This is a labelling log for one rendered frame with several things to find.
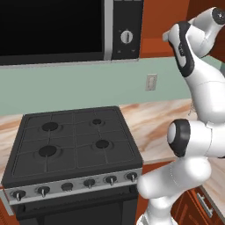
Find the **black gas stove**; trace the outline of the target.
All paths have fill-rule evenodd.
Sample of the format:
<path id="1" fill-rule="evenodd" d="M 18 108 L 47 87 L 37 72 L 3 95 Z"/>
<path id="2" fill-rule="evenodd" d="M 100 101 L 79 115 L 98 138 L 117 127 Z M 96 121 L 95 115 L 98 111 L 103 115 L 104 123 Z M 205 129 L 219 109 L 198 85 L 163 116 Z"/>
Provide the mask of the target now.
<path id="1" fill-rule="evenodd" d="M 119 107 L 107 106 L 24 115 L 2 186 L 19 225 L 134 225 L 141 174 L 127 123 Z M 91 189 L 83 185 L 89 178 Z M 73 189 L 63 191 L 65 183 Z M 45 197 L 37 193 L 42 186 L 50 188 Z M 25 191 L 21 201 L 12 197 L 17 190 Z"/>

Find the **black microwave oven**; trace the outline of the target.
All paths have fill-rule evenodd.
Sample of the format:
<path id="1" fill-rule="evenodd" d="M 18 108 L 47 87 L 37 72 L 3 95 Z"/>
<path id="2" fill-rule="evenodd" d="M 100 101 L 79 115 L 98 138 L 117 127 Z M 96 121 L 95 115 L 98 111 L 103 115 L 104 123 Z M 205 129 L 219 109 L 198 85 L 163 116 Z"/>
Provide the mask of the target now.
<path id="1" fill-rule="evenodd" d="M 0 0 L 0 66 L 139 58 L 143 0 Z"/>

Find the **red wooden drawer front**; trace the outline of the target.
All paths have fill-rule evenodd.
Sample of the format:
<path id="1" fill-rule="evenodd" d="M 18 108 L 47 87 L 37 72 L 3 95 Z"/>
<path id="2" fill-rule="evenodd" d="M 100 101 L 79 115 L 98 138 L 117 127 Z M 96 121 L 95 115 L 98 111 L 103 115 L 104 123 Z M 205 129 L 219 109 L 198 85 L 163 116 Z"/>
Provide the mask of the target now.
<path id="1" fill-rule="evenodd" d="M 213 208 L 213 216 L 209 218 L 197 199 L 197 192 L 205 197 L 209 208 Z M 184 192 L 174 203 L 171 215 L 178 225 L 225 225 L 225 218 L 216 211 L 202 187 Z"/>

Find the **grey wall socket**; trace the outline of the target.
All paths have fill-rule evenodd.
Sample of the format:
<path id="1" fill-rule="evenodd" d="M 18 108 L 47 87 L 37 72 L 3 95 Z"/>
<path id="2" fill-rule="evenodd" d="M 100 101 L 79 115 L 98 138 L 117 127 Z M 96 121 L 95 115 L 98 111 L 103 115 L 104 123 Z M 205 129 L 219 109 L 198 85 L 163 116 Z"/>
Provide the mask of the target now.
<path id="1" fill-rule="evenodd" d="M 154 91 L 156 89 L 157 74 L 147 75 L 146 90 Z"/>

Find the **red wooden wall cabinet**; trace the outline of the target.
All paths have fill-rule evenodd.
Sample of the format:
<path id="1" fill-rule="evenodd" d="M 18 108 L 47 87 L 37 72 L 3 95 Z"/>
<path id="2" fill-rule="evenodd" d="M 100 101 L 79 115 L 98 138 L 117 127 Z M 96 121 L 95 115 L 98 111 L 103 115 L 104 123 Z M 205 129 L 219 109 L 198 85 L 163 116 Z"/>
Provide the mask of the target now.
<path id="1" fill-rule="evenodd" d="M 140 57 L 173 56 L 163 33 L 214 6 L 225 10 L 225 0 L 144 0 Z"/>

